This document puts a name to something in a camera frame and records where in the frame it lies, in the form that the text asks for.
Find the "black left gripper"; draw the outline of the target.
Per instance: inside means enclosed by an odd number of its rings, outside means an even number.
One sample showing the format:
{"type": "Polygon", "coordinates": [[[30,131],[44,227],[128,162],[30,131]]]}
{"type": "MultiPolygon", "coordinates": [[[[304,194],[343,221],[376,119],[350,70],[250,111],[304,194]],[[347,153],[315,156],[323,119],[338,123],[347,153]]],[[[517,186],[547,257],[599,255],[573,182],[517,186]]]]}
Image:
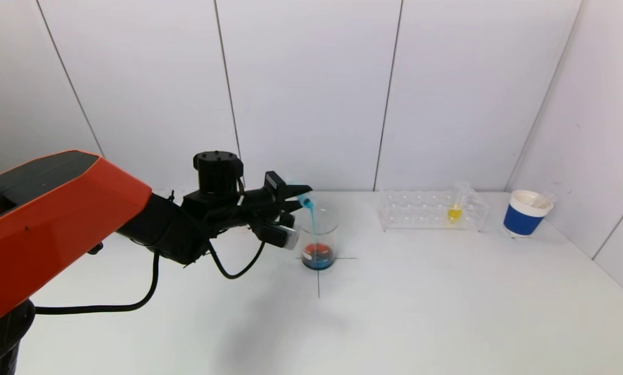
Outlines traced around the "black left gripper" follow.
{"type": "MultiPolygon", "coordinates": [[[[285,181],[275,171],[266,171],[263,185],[260,188],[244,192],[241,216],[273,217],[280,211],[283,200],[309,194],[312,190],[309,185],[285,184],[285,181]],[[283,198],[281,197],[281,188],[283,188],[283,198]]],[[[295,212],[302,207],[304,204],[300,200],[284,201],[285,212],[295,212]]]]}

